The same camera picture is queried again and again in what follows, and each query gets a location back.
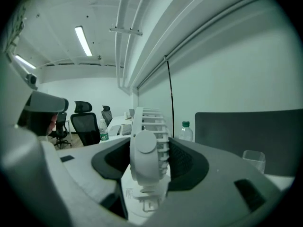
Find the water bottle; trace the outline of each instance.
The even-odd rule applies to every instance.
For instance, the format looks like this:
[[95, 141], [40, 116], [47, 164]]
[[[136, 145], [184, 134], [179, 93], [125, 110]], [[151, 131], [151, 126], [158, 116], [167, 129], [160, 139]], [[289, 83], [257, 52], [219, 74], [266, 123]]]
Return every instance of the water bottle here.
[[100, 119], [99, 132], [102, 141], [108, 140], [108, 130], [107, 130], [107, 125], [105, 123], [105, 119]]
[[189, 121], [183, 121], [182, 122], [182, 129], [179, 134], [180, 140], [187, 140], [187, 141], [193, 141], [194, 134], [193, 131], [189, 127]]

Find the chair headrest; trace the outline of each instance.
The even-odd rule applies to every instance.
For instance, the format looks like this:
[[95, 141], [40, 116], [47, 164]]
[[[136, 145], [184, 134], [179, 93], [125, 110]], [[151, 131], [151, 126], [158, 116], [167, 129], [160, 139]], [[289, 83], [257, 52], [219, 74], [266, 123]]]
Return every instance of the chair headrest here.
[[75, 113], [87, 113], [93, 110], [92, 105], [88, 102], [75, 101], [75, 103], [76, 103]]
[[103, 111], [109, 111], [110, 107], [109, 106], [103, 106]]

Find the black mesh chair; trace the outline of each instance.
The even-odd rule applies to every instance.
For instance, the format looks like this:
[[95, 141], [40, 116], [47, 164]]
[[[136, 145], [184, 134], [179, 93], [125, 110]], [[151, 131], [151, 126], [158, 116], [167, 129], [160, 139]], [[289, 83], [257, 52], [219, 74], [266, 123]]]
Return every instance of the black mesh chair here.
[[110, 122], [113, 120], [112, 112], [110, 111], [110, 107], [103, 106], [102, 117], [105, 120], [107, 126], [109, 126]]
[[62, 149], [62, 144], [71, 145], [68, 140], [63, 140], [67, 136], [67, 130], [65, 128], [66, 113], [59, 113], [56, 121], [56, 132], [53, 135], [57, 138], [55, 146], [58, 146], [59, 149]]
[[84, 146], [100, 143], [100, 134], [97, 118], [94, 113], [90, 113], [93, 107], [88, 102], [75, 101], [75, 113], [71, 116], [71, 123], [79, 135]]

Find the clear plastic cup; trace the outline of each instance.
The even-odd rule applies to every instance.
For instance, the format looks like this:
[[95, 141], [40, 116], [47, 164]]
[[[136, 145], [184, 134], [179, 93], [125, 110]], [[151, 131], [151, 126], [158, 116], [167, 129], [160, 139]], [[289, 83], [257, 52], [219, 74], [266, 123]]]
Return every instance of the clear plastic cup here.
[[248, 161], [255, 168], [257, 168], [261, 173], [264, 173], [265, 170], [265, 155], [263, 152], [246, 150], [243, 153], [244, 160]]

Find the fluorescent ceiling light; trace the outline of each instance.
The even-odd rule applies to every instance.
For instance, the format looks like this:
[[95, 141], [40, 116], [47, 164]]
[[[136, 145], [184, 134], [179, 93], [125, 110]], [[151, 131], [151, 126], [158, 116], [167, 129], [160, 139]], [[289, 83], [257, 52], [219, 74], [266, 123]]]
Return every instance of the fluorescent ceiling light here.
[[16, 55], [15, 56], [16, 59], [18, 59], [19, 61], [23, 62], [24, 64], [26, 64], [27, 66], [36, 69], [36, 66], [33, 66], [31, 63], [27, 62], [26, 60], [24, 60], [21, 56]]
[[89, 44], [87, 43], [87, 40], [85, 38], [85, 34], [84, 34], [82, 26], [75, 27], [75, 31], [76, 31], [78, 39], [80, 40], [80, 43], [81, 43], [86, 55], [87, 56], [92, 56], [93, 54], [90, 51]]

